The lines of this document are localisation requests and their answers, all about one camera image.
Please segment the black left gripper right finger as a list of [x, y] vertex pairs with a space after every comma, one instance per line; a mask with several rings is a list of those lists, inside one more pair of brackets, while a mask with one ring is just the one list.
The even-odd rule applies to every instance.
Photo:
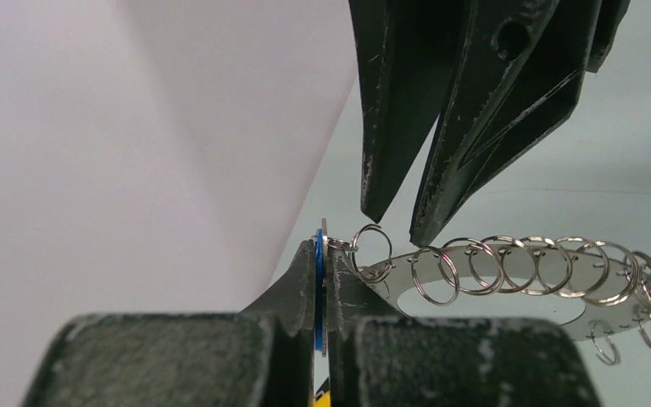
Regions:
[[598, 406], [574, 342], [533, 318], [403, 314], [331, 249], [326, 261], [334, 406]]

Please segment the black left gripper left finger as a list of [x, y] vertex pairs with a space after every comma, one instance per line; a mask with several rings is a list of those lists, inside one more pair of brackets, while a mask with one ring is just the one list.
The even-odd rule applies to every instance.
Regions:
[[316, 246], [235, 313], [97, 313], [68, 321], [25, 406], [310, 406]]

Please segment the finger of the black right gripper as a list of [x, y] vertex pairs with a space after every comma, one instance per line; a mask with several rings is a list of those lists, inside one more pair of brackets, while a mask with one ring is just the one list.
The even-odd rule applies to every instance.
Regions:
[[349, 2], [363, 119], [360, 208], [381, 222], [444, 104], [469, 1]]
[[409, 236], [432, 243], [465, 201], [568, 120], [626, 1], [469, 1]]

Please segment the blue key tag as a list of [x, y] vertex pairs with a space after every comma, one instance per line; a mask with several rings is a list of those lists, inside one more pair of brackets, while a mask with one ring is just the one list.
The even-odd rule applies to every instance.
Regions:
[[321, 358], [327, 358], [327, 320], [325, 317], [325, 258], [328, 247], [326, 220], [322, 219], [321, 227], [314, 234], [314, 263], [315, 263], [315, 284], [314, 284], [314, 351]]

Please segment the large steel ring disc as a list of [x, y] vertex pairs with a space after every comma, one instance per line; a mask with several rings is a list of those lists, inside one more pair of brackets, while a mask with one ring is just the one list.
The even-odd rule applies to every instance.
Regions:
[[614, 337], [634, 330], [651, 349], [651, 256], [618, 243], [578, 236], [456, 237], [362, 265], [360, 235], [346, 243], [354, 272], [397, 309], [414, 299], [448, 307], [461, 298], [557, 298], [576, 306], [562, 323], [594, 345], [606, 365], [620, 362]]

